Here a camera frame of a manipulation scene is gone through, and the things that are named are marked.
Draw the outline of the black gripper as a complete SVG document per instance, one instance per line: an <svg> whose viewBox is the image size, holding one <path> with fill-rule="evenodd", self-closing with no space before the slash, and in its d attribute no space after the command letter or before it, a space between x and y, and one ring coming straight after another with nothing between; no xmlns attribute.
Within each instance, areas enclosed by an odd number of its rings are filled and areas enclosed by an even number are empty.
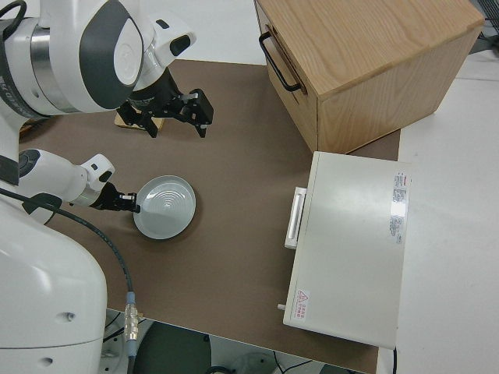
<svg viewBox="0 0 499 374"><path fill-rule="evenodd" d="M125 126L137 125L152 138L156 138L158 132L152 118L188 122L204 138L213 116L214 109L205 93L201 89L183 93L169 71L164 71L151 85L134 90L119 107L119 117Z"/></svg>
<svg viewBox="0 0 499 374"><path fill-rule="evenodd" d="M119 192L112 183L107 182L94 202L94 208L97 210L126 210L140 213L141 207L137 205L136 199L137 194L135 192L128 194Z"/></svg>

